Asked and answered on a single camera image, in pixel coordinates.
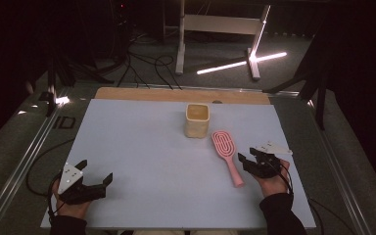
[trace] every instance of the sleeve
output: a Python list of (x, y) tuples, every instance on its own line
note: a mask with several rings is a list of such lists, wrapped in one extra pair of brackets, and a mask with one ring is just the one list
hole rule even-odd
[(85, 235), (87, 222), (83, 219), (57, 215), (52, 223), (50, 235)]
[(268, 235), (306, 234), (301, 221), (291, 211), (293, 197), (287, 193), (273, 194), (261, 201), (260, 208), (267, 222)]

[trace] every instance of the white stand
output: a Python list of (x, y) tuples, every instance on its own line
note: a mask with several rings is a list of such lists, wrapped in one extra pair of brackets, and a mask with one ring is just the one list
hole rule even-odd
[(181, 0), (181, 14), (179, 21), (179, 48), (176, 58), (176, 74), (183, 74), (184, 70), (184, 55), (185, 30), (191, 31), (211, 31), (211, 32), (225, 32), (250, 34), (255, 36), (252, 48), (249, 48), (249, 65), (252, 71), (253, 79), (260, 79), (258, 62), (254, 60), (258, 50), (261, 35), (264, 30), (267, 15), (270, 10), (269, 5), (265, 5), (260, 19), (247, 18), (228, 18), (215, 16), (198, 16), (185, 15), (185, 0)]

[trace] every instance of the metal frame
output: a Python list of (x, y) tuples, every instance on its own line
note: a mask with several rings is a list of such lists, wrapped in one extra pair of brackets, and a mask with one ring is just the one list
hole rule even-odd
[(226, 32), (250, 34), (255, 36), (252, 48), (248, 49), (249, 66), (252, 71), (253, 79), (260, 79), (258, 62), (256, 62), (254, 58), (257, 56), (256, 53), (259, 47), (261, 35), (263, 34), (269, 10), (270, 6), (265, 5), (260, 19), (185, 15), (185, 0), (181, 0), (181, 12), (179, 20), (179, 47), (176, 57), (175, 73), (181, 75), (184, 71), (185, 30)]
[[(67, 96), (71, 91), (70, 87), (65, 87), (61, 91), (61, 97)], [(18, 164), (17, 168), (12, 172), (11, 176), (7, 180), (5, 186), (3, 187), (0, 193), (0, 220), (4, 216), (9, 205), (12, 203), (15, 195), (18, 192), (30, 166), (38, 155), (39, 150), (41, 149), (42, 144), (50, 133), (57, 116), (59, 115), (63, 104), (56, 105), (54, 112), (47, 117), (36, 133), (34, 139), (26, 150), (23, 158)]]

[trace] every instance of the beige container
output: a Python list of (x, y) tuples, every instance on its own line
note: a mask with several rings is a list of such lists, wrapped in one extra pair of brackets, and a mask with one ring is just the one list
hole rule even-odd
[(204, 104), (188, 104), (186, 110), (185, 135), (204, 138), (209, 131), (210, 109)]

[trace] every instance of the black cable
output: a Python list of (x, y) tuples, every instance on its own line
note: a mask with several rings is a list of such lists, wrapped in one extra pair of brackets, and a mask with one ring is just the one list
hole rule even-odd
[(336, 213), (334, 213), (333, 211), (331, 211), (330, 209), (328, 209), (327, 207), (323, 206), (322, 204), (320, 204), (319, 202), (317, 202), (316, 200), (314, 200), (313, 198), (311, 197), (308, 197), (311, 201), (313, 201), (314, 203), (318, 204), (319, 206), (321, 206), (322, 208), (324, 208), (325, 210), (327, 210), (328, 212), (330, 212), (331, 214), (333, 214), (335, 217), (337, 217), (347, 228), (348, 230), (350, 230), (351, 234), (353, 235), (356, 235), (355, 232), (353, 232), (353, 230), (350, 228), (350, 226), (343, 220), (341, 219)]
[[(176, 81), (176, 79), (175, 79), (175, 77), (174, 77), (172, 71), (171, 71), (171, 70), (169, 69), (169, 67), (168, 67), (169, 65), (171, 65), (171, 64), (173, 63), (173, 57), (171, 57), (171, 56), (159, 56), (159, 57), (157, 57), (157, 58), (153, 58), (153, 57), (149, 57), (149, 56), (144, 56), (144, 55), (136, 54), (136, 53), (133, 53), (133, 52), (130, 52), (130, 51), (129, 51), (129, 55), (133, 56), (134, 58), (136, 58), (136, 59), (138, 59), (138, 60), (140, 60), (140, 61), (143, 61), (143, 62), (145, 62), (145, 63), (148, 63), (149, 65), (153, 65), (153, 66), (155, 67), (155, 72), (157, 73), (158, 77), (159, 77), (163, 82), (165, 82), (165, 83), (167, 84), (167, 86), (168, 86), (170, 89), (173, 90), (173, 87), (169, 84), (169, 82), (167, 82), (167, 81), (161, 76), (161, 74), (160, 74), (159, 71), (158, 71), (158, 67), (165, 67), (165, 68), (168, 70), (169, 74), (171, 75), (171, 77), (172, 77), (173, 81), (175, 82), (175, 84), (178, 86), (178, 88), (179, 88), (180, 90), (182, 90), (181, 86), (180, 86), (180, 85), (178, 84), (178, 82)], [(170, 61), (169, 61), (168, 63), (165, 63), (164, 61), (161, 60), (162, 58), (170, 58)]]
[(265, 162), (266, 164), (270, 165), (270, 167), (272, 167), (272, 168), (274, 169), (274, 171), (276, 171), (277, 175), (279, 175), (280, 178), (283, 179), (283, 181), (285, 182), (286, 186), (287, 186), (288, 189), (289, 189), (289, 194), (293, 197), (293, 196), (294, 196), (294, 192), (293, 192), (292, 177), (291, 177), (291, 175), (290, 175), (290, 173), (289, 173), (289, 170), (288, 170), (285, 166), (283, 166), (283, 165), (281, 164), (281, 166), (282, 166), (284, 169), (286, 169), (286, 172), (287, 172), (288, 175), (289, 175), (289, 181), (288, 181), (288, 180), (285, 178), (285, 176), (283, 176), (283, 174), (282, 174), (281, 172), (279, 172), (279, 170), (277, 170), (277, 169), (274, 167), (273, 164), (271, 164), (269, 161), (264, 161), (264, 162)]
[(51, 198), (53, 196), (53, 185), (54, 183), (59, 179), (61, 178), (63, 172), (60, 171), (56, 176), (54, 176), (53, 180), (51, 180), (51, 183), (50, 185), (48, 186), (48, 190), (47, 190), (47, 205), (48, 205), (48, 215), (50, 216), (49, 217), (49, 221), (50, 221), (50, 224), (53, 223), (54, 221), (54, 218), (55, 218), (55, 212), (53, 211), (53, 204), (51, 202)]
[(315, 212), (318, 220), (319, 220), (319, 225), (320, 225), (320, 234), (321, 235), (324, 235), (325, 233), (325, 230), (324, 230), (324, 227), (323, 227), (323, 221), (322, 221), (322, 218), (320, 217), (318, 211), (316, 210), (316, 208), (313, 206), (313, 204), (310, 202), (310, 201), (307, 201), (309, 203), (309, 206), (313, 209), (313, 211)]
[(281, 164), (280, 166), (282, 166), (284, 169), (286, 169), (286, 172), (288, 172), (291, 188), (293, 189), (293, 181), (292, 181), (291, 173), (289, 172), (289, 170), (284, 165)]
[(140, 75), (136, 72), (136, 69), (132, 66), (132, 65), (129, 65), (130, 66), (130, 68), (133, 70), (133, 73), (135, 74), (135, 77), (134, 77), (134, 80), (135, 80), (135, 82), (136, 82), (136, 87), (139, 87), (139, 82), (137, 81), (137, 79), (136, 78), (139, 78), (145, 85), (146, 85), (146, 87), (148, 87), (148, 89), (151, 89), (151, 87), (148, 85), (148, 83), (146, 83), (143, 79), (142, 79), (142, 77), (140, 77)]
[(126, 70), (124, 71), (123, 75), (122, 75), (121, 78), (118, 80), (117, 87), (120, 87), (121, 83), (122, 83), (123, 80), (124, 80), (124, 77), (126, 76), (127, 72), (129, 71), (129, 68), (130, 68), (130, 57), (127, 55), (127, 56), (126, 56), (126, 59), (128, 60), (128, 64), (126, 65)]
[(29, 168), (28, 172), (26, 173), (26, 177), (25, 177), (25, 185), (26, 185), (26, 188), (27, 188), (31, 193), (33, 193), (33, 194), (35, 194), (35, 195), (37, 195), (37, 196), (42, 196), (42, 197), (47, 197), (47, 196), (48, 196), (46, 193), (39, 193), (39, 192), (37, 192), (37, 191), (35, 191), (35, 190), (32, 189), (32, 187), (29, 185), (29, 175), (30, 175), (30, 173), (31, 173), (31, 171), (32, 171), (32, 169), (33, 169), (33, 167), (35, 166), (35, 164), (36, 164), (36, 163), (37, 163), (42, 157), (44, 157), (44, 156), (45, 156), (46, 154), (48, 154), (49, 152), (51, 152), (51, 151), (53, 151), (53, 150), (55, 150), (55, 149), (57, 149), (57, 148), (59, 148), (59, 147), (65, 145), (65, 144), (68, 144), (68, 143), (71, 142), (71, 141), (74, 141), (74, 139), (75, 139), (75, 138), (72, 138), (72, 139), (67, 140), (67, 141), (65, 141), (65, 142), (63, 142), (63, 143), (60, 143), (60, 144), (58, 144), (58, 145), (56, 145), (56, 146), (53, 146), (53, 147), (47, 149), (46, 151), (42, 152), (42, 154), (38, 155), (38, 156), (35, 158), (35, 160), (34, 160), (34, 161), (32, 162), (32, 164), (31, 164), (31, 167)]

